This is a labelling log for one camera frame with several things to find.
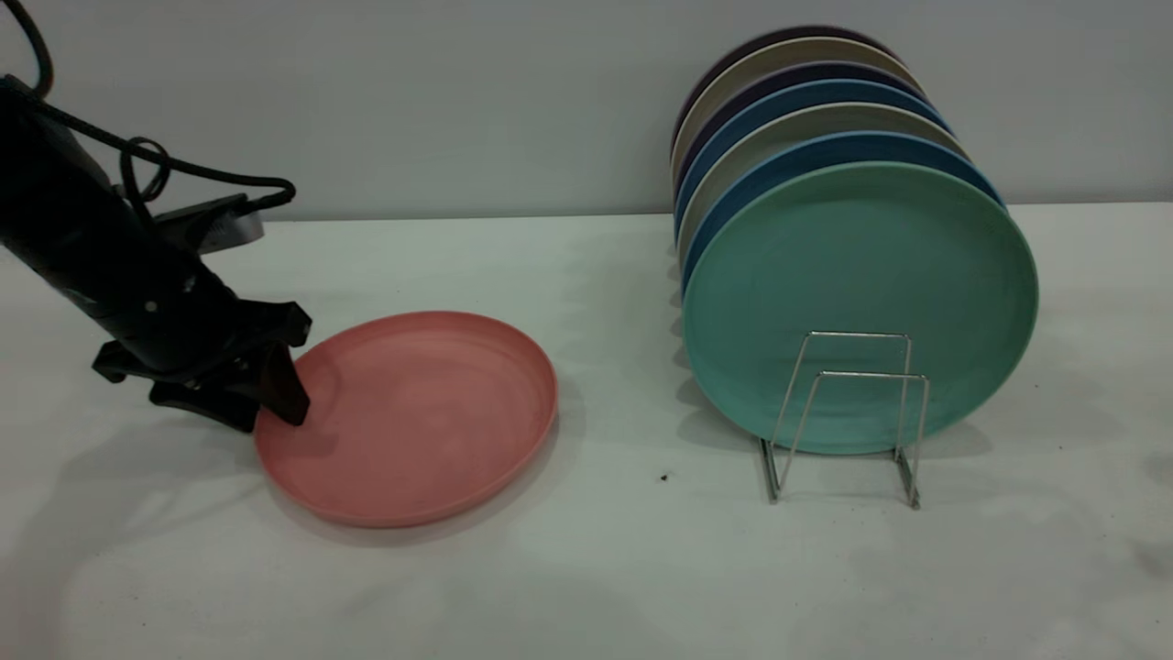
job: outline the plate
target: plate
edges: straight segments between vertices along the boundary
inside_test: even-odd
[[[861,161],[893,161],[931,166],[976,186],[999,206],[1005,205],[972,163],[935,142],[882,130],[855,130],[816,137],[796,144],[744,173],[721,192],[691,236],[685,233],[689,227],[682,226],[679,244],[684,247],[677,251],[678,254],[685,254],[680,272],[682,293],[687,291],[697,261],[710,241],[743,207],[775,185],[808,171]]]
[[[557,409],[554,367],[500,320],[421,311],[358,325],[297,361],[305,424],[269,411],[269,477],[328,520],[402,528],[489,499],[534,458]]]
[[[771,94],[784,91],[789,87],[801,83],[830,80],[859,80],[875,82],[889,87],[893,91],[903,91],[904,94],[917,98],[921,104],[929,108],[930,116],[935,116],[936,120],[941,121],[940,115],[936,114],[933,106],[930,106],[924,98],[917,96],[916,89],[886,70],[852,62],[811,62],[807,64],[796,64],[747,84],[713,113],[713,116],[705,122],[705,124],[700,128],[700,131],[697,132],[697,136],[692,140],[692,143],[689,144],[685,150],[684,158],[680,161],[680,169],[672,172],[672,182],[674,185],[672,192],[677,193],[680,191],[680,179],[684,177],[684,173],[689,171],[692,163],[696,161],[697,155],[705,147],[705,144],[708,143],[710,138],[720,131],[723,127],[730,122],[730,120],[740,114],[743,110],[769,96]],[[777,114],[765,121],[769,121],[781,115]]]
[[[931,434],[972,413],[1010,376],[1037,311],[1035,263],[1002,205],[933,168],[867,162],[808,172],[745,206],[697,264],[683,328],[700,389],[765,438],[811,329],[907,333],[911,373],[933,383]],[[818,372],[899,373],[902,348],[812,341],[779,444],[794,437]],[[893,381],[820,386],[801,449],[891,449],[900,389]],[[906,434],[915,430],[920,396],[909,386]]]
[[[821,61],[855,62],[886,70],[909,83],[917,90],[921,97],[924,97],[924,90],[921,89],[913,74],[904,68],[904,64],[877,48],[847,39],[823,36],[793,39],[775,43],[743,57],[721,72],[697,96],[697,101],[689,109],[687,114],[685,114],[684,121],[680,123],[680,131],[676,136],[676,142],[672,143],[671,163],[673,176],[680,170],[684,152],[697,137],[697,132],[708,121],[708,117],[741,88],[781,69]]]
[[[680,107],[680,111],[676,116],[676,125],[672,127],[672,141],[673,142],[676,141],[676,136],[680,131],[680,123],[684,122],[684,115],[687,114],[689,108],[691,108],[692,104],[697,101],[697,96],[700,96],[700,93],[704,91],[705,88],[708,87],[708,84],[717,79],[717,76],[724,73],[725,69],[730,68],[731,66],[739,62],[744,57],[752,55],[758,50],[761,50],[762,48],[773,46],[774,43],[780,43],[782,41],[789,41],[792,39],[801,39],[805,36],[836,36],[839,39],[849,39],[852,41],[859,41],[860,43],[866,43],[873,48],[883,50],[884,53],[891,55],[893,59],[900,61],[900,57],[897,57],[895,53],[889,50],[887,46],[880,43],[875,39],[872,39],[866,34],[860,34],[859,32],[852,29],[830,25],[802,25],[762,34],[761,36],[746,41],[745,43],[726,53],[725,56],[718,60],[716,64],[713,64],[712,67],[710,67],[708,70],[705,72],[705,75],[700,76],[700,80],[697,81],[697,84],[694,84],[692,87],[692,90],[689,91],[689,97],[685,100],[684,106]]]
[[[957,140],[943,128],[917,114],[891,106],[826,103],[791,113],[746,135],[721,155],[696,186],[690,181],[680,189],[676,205],[685,210],[680,213],[680,233],[677,237],[679,265],[684,266],[685,254],[701,218],[738,178],[800,142],[859,130],[882,130],[922,137],[969,159]]]

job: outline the blue plate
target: blue plate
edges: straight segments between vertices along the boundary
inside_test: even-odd
[[[747,204],[796,176],[830,165],[863,161],[890,161],[934,168],[974,185],[1005,207],[1002,197],[972,163],[928,140],[880,130],[836,132],[808,140],[750,170],[713,204],[689,245],[684,272],[680,273],[682,293],[687,291],[692,271],[713,236]]]
[[[915,113],[952,134],[941,115],[931,106],[916,96],[888,84],[865,80],[820,80],[787,87],[745,108],[720,127],[708,138],[691,161],[686,158],[687,172],[682,177],[673,211],[673,236],[680,233],[680,219],[689,199],[725,151],[739,140],[782,115],[823,103],[866,102],[884,103]]]
[[[893,89],[899,89],[911,94],[917,98],[929,103],[924,94],[909,81],[901,76],[887,72],[882,68],[862,64],[859,62],[842,61],[814,61],[804,62],[792,67],[777,70],[735,90],[724,103],[712,110],[712,114],[697,129],[696,135],[687,144],[677,144],[677,149],[683,149],[680,159],[677,162],[673,155],[672,164],[672,192],[676,193],[680,186],[680,179],[689,170],[689,165],[697,158],[700,148],[716,134],[727,121],[738,113],[754,104],[755,102],[784,89],[804,84],[806,82],[819,82],[823,80],[863,80],[887,84]]]

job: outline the stack of plates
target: stack of plates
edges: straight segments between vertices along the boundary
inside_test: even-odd
[[[933,382],[925,434],[972,413],[1022,358],[1038,308],[1030,249],[916,77],[874,39],[804,26],[734,49],[689,94],[671,168],[689,360],[747,431],[772,437],[812,329],[909,335],[911,370]],[[815,340],[793,401],[821,370],[902,368],[901,342]],[[894,381],[827,382],[802,449],[891,449],[900,400]],[[798,419],[787,415],[780,444]]]

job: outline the beige plate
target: beige plate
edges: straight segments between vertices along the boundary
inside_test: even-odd
[[[680,216],[677,263],[684,267],[689,244],[708,209],[738,178],[767,158],[799,142],[848,130],[888,130],[923,137],[969,159],[965,150],[945,129],[922,117],[883,103],[825,103],[793,111],[743,137],[705,172]]]
[[[787,67],[819,61],[846,61],[876,67],[908,82],[922,94],[924,93],[904,64],[883,50],[859,41],[832,36],[809,36],[775,43],[746,55],[725,69],[689,108],[689,114],[684,116],[680,131],[672,144],[672,181],[679,179],[680,161],[684,159],[689,144],[700,132],[705,122],[741,88]]]

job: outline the pink plate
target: pink plate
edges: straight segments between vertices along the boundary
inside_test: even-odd
[[[293,501],[347,525],[422,525],[481,504],[534,458],[557,413],[542,349],[475,313],[364,322],[297,372],[310,415],[291,427],[262,410],[257,454]]]

